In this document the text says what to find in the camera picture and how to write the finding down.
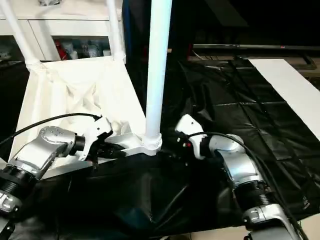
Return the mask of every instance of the floor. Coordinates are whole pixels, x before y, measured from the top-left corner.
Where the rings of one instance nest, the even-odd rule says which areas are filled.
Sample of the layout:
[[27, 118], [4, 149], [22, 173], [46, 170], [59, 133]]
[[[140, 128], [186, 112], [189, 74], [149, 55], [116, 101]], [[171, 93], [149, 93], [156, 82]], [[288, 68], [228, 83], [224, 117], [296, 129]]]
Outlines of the floor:
[[[301, 221], [302, 228], [309, 240], [318, 240], [320, 236], [320, 213]], [[228, 227], [223, 229], [187, 233], [171, 237], [170, 240], [243, 240], [248, 231], [245, 227]]]

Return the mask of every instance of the shelf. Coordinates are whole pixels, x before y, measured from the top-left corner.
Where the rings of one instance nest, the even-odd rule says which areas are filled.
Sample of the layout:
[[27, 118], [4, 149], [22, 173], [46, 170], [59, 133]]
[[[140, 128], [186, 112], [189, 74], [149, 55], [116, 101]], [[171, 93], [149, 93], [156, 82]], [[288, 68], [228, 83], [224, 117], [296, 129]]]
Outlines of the shelf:
[[[119, 21], [122, 3], [123, 0], [115, 0]], [[40, 6], [38, 0], [11, 0], [11, 4], [19, 20], [109, 20], [105, 0], [62, 0], [54, 6]], [[0, 20], [4, 19], [0, 9]]]

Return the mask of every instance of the white pipe fitting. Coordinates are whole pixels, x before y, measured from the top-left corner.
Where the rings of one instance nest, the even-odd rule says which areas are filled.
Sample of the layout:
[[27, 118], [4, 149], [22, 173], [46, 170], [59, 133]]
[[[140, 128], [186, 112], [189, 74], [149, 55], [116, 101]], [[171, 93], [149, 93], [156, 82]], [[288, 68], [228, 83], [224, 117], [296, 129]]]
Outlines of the white pipe fitting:
[[119, 21], [115, 0], [106, 0], [106, 6], [109, 13], [109, 21], [111, 26], [111, 53], [114, 60], [124, 60], [125, 53], [122, 48], [122, 39], [120, 36]]
[[146, 129], [142, 138], [145, 153], [155, 155], [160, 150], [162, 102], [164, 94], [172, 0], [152, 0], [148, 84], [146, 100]]

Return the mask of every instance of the red bottle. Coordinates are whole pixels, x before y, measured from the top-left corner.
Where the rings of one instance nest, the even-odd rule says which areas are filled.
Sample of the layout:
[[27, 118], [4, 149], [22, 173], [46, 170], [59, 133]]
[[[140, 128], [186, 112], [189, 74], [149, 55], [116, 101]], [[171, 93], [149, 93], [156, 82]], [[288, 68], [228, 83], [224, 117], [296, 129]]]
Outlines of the red bottle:
[[68, 55], [64, 48], [61, 46], [61, 43], [58, 40], [54, 40], [56, 49], [58, 50], [61, 60], [68, 60]]

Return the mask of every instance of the cabinet drawer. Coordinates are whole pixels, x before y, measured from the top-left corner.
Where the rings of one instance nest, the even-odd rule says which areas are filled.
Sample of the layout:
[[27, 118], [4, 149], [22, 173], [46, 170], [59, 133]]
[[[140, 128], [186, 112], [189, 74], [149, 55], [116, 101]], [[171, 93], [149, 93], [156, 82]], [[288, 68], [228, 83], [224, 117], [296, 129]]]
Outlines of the cabinet drawer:
[[95, 20], [29, 20], [37, 35], [51, 36], [109, 36], [110, 22]]

